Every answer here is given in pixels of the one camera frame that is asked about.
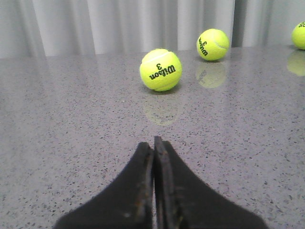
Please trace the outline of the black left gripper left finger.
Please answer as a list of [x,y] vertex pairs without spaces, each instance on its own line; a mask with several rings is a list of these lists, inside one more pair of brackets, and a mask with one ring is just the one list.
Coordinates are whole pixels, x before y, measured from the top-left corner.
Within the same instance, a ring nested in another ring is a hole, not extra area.
[[123,171],[100,194],[60,218],[57,229],[152,228],[153,150],[139,143]]

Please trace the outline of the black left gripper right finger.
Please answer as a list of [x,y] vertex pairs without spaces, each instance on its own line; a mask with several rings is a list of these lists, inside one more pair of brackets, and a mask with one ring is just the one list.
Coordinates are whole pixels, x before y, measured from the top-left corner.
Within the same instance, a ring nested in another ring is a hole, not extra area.
[[211,189],[161,137],[154,138],[157,225],[161,229],[265,229],[256,214]]

